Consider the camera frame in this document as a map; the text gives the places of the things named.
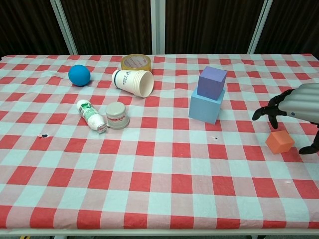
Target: dark curtain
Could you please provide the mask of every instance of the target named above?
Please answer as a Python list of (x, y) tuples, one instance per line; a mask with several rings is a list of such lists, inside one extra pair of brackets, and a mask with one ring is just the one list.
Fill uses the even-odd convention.
[(50, 0), (0, 0), (0, 56), (69, 54)]
[(166, 54), (246, 54), (263, 0), (167, 0)]
[(319, 59), (319, 0), (274, 0), (255, 53), (312, 53)]
[(79, 54), (152, 53), (150, 0), (62, 0)]

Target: purple cube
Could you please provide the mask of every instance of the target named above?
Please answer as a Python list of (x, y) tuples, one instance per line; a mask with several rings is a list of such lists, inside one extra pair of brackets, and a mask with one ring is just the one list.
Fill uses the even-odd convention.
[(199, 76), (197, 94), (217, 100), (225, 84), (227, 71), (206, 66)]

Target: white bottle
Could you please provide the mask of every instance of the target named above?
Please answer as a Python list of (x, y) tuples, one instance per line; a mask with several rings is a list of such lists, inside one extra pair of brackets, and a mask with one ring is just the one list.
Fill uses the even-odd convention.
[(97, 112), (92, 104), (87, 100), (79, 100), (76, 104), (76, 108), (79, 110), (81, 116), (85, 119), (88, 126), (97, 131), (103, 133), (106, 131), (107, 126), (104, 123), (103, 117)]

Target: blue ball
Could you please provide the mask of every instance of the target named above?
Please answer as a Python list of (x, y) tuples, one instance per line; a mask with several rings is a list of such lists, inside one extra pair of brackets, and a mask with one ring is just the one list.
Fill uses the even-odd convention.
[(69, 70), (69, 79), (76, 86), (84, 86), (90, 82), (91, 74), (88, 68), (74, 65)]

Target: orange cube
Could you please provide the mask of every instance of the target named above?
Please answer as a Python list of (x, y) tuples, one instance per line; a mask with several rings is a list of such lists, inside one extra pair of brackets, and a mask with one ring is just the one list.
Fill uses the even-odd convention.
[(272, 132), (266, 144), (270, 148), (273, 154), (288, 152), (295, 144), (294, 140), (290, 137), (287, 131)]

